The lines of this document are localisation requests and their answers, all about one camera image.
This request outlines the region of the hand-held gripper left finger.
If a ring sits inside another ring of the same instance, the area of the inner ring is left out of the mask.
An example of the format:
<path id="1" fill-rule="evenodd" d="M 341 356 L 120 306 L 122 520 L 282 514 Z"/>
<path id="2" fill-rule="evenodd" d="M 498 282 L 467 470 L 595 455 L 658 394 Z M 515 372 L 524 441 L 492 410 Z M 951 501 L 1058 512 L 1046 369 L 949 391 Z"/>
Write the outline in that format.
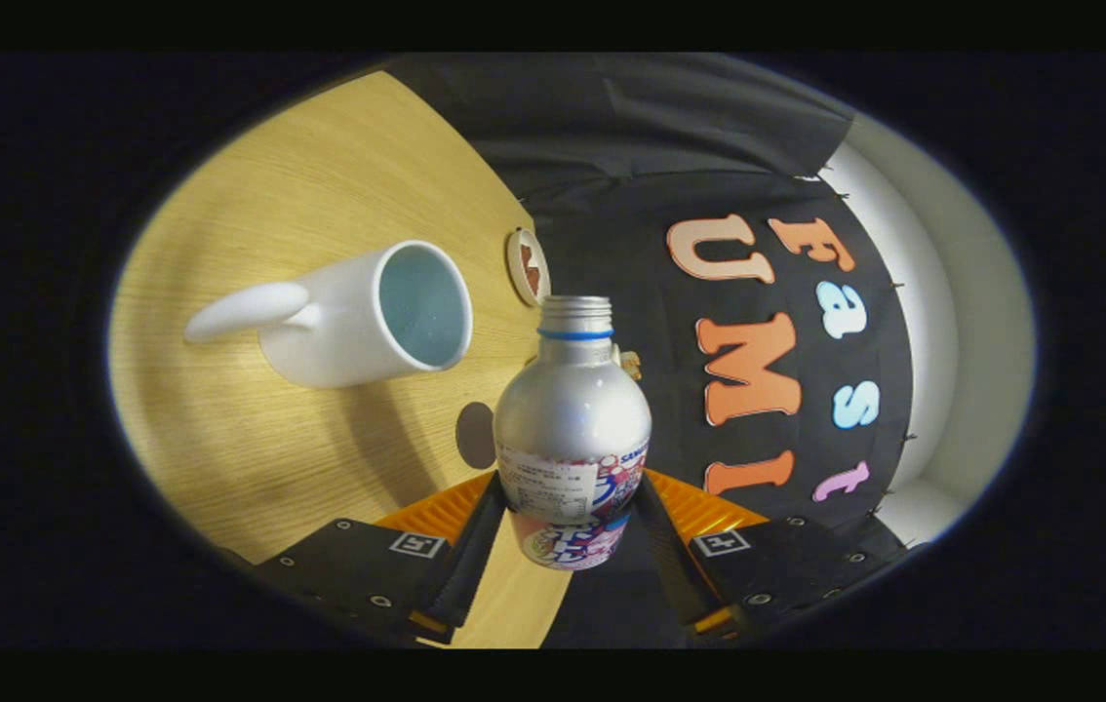
<path id="1" fill-rule="evenodd" d="M 375 521 L 334 517 L 255 565 L 269 587 L 384 645 L 449 645 L 505 516 L 495 472 Z"/>

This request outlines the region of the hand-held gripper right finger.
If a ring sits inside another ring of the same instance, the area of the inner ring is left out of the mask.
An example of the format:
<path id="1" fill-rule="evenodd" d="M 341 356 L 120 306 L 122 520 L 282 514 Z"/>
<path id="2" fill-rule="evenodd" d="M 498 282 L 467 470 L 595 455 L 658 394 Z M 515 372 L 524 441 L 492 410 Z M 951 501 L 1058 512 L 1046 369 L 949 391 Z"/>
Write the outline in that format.
<path id="1" fill-rule="evenodd" d="M 873 515 L 766 517 L 660 472 L 635 490 L 666 600 L 690 640 L 771 640 L 888 576 L 905 547 Z"/>

